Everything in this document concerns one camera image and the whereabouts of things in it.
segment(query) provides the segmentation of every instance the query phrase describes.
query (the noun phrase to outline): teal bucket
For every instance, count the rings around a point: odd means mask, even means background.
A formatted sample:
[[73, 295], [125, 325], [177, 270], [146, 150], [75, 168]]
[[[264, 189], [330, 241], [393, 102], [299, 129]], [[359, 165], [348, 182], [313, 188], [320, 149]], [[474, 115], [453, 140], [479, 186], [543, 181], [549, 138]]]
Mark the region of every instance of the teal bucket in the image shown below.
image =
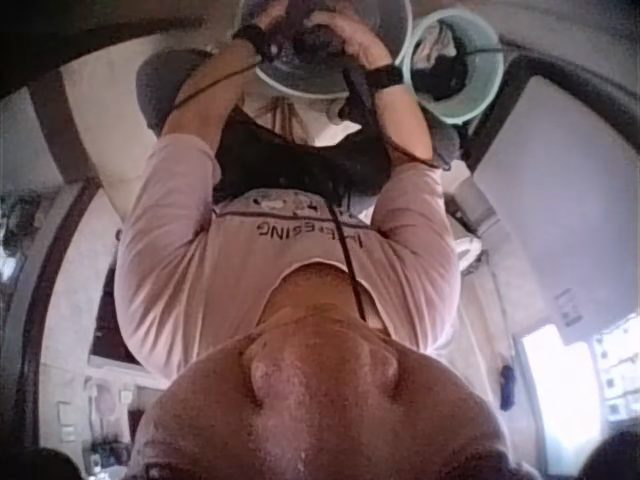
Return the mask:
[[444, 22], [450, 26], [465, 44], [468, 52], [500, 48], [500, 40], [495, 30], [484, 19], [461, 8], [438, 10], [416, 23], [409, 48], [402, 61], [405, 83], [411, 87], [420, 103], [434, 115], [449, 124], [461, 124], [482, 113], [495, 98], [504, 74], [504, 55], [484, 53], [468, 57], [467, 85], [451, 98], [436, 102], [428, 95], [417, 93], [411, 81], [413, 52], [422, 41], [427, 27], [436, 22]]

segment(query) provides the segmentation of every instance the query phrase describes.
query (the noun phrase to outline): wristwatch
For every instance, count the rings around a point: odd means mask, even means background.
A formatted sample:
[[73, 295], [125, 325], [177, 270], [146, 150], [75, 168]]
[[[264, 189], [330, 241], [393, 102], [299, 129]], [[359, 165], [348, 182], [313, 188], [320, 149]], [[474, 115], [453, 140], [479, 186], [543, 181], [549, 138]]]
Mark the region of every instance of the wristwatch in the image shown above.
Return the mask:
[[269, 63], [273, 62], [278, 55], [278, 48], [271, 42], [267, 32], [254, 23], [241, 27], [233, 34], [233, 39], [246, 40], [253, 45], [256, 53]]
[[366, 78], [367, 85], [374, 94], [380, 90], [404, 84], [404, 74], [402, 73], [402, 69], [393, 63], [385, 65], [384, 67], [369, 70], [366, 73]]

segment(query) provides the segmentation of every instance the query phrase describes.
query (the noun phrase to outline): pink long-sleeve shirt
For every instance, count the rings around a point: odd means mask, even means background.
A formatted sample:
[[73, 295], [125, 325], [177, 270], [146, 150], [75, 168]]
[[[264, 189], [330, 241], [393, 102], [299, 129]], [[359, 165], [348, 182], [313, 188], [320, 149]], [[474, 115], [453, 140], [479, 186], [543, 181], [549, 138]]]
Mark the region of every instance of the pink long-sleeve shirt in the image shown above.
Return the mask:
[[[220, 167], [197, 137], [155, 146], [123, 229], [116, 307], [142, 365], [172, 380], [258, 324], [271, 292], [310, 263], [346, 271], [324, 201], [295, 190], [254, 190], [214, 208]], [[390, 336], [429, 353], [448, 336], [460, 289], [439, 173], [396, 168], [371, 225], [338, 211], [359, 282]]]

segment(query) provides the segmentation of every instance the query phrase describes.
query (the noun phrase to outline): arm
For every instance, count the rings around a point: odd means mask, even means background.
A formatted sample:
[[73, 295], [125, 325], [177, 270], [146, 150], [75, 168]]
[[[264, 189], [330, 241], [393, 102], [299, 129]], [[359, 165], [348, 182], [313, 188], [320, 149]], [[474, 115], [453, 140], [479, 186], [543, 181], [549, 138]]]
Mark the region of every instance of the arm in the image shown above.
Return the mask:
[[[178, 101], [255, 58], [249, 43], [234, 41], [185, 83]], [[115, 285], [120, 329], [138, 360], [167, 379], [197, 354], [206, 295], [192, 279], [214, 254], [203, 234], [221, 175], [214, 154], [246, 78], [220, 83], [169, 117], [123, 227]]]
[[[353, 13], [316, 12], [312, 24], [331, 27], [345, 50], [371, 70], [392, 63], [391, 54]], [[431, 136], [417, 100], [399, 85], [376, 94], [382, 129], [399, 146], [424, 159], [432, 158]], [[401, 266], [407, 303], [416, 318], [426, 318], [429, 344], [444, 340], [457, 307], [460, 289], [457, 254], [444, 208], [440, 171], [390, 149], [391, 180], [382, 190], [372, 226], [388, 240]]]
[[[354, 56], [367, 70], [393, 63], [387, 47], [353, 13], [350, 4], [339, 7], [340, 13], [316, 12], [310, 25], [326, 25], [345, 41], [345, 51]], [[431, 135], [427, 122], [414, 95], [404, 85], [376, 93], [376, 112], [383, 132], [395, 143], [416, 157], [429, 161], [433, 157]], [[405, 155], [389, 148], [393, 166], [410, 163]]]
[[[269, 30], [285, 15], [287, 4], [288, 0], [272, 2], [254, 23], [265, 31]], [[257, 59], [258, 56], [249, 42], [233, 40], [231, 45], [193, 74], [180, 90], [176, 103], [226, 75], [251, 66]], [[162, 135], [172, 133], [195, 135], [216, 152], [227, 117], [238, 103], [247, 81], [253, 75], [252, 70], [224, 80], [187, 102], [169, 116]]]

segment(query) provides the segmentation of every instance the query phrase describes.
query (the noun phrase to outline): person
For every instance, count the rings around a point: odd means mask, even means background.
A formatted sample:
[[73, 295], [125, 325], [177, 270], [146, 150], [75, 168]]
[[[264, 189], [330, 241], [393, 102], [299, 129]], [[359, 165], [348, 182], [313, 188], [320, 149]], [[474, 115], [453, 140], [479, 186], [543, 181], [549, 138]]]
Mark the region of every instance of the person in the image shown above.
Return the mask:
[[[255, 24], [268, 31], [286, 11], [275, 0]], [[393, 61], [347, 9], [307, 24], [331, 28], [367, 70]], [[232, 41], [201, 59], [175, 102], [255, 58], [252, 42]], [[375, 94], [385, 136], [411, 155], [389, 148], [370, 225], [337, 206], [332, 221], [332, 200], [301, 189], [230, 188], [214, 204], [233, 169], [231, 154], [222, 169], [217, 157], [251, 76], [165, 108], [123, 228], [120, 328], [142, 365], [172, 381], [141, 421], [129, 478], [533, 478], [511, 462], [492, 409], [430, 356], [450, 335], [460, 274], [415, 98], [402, 85]]]

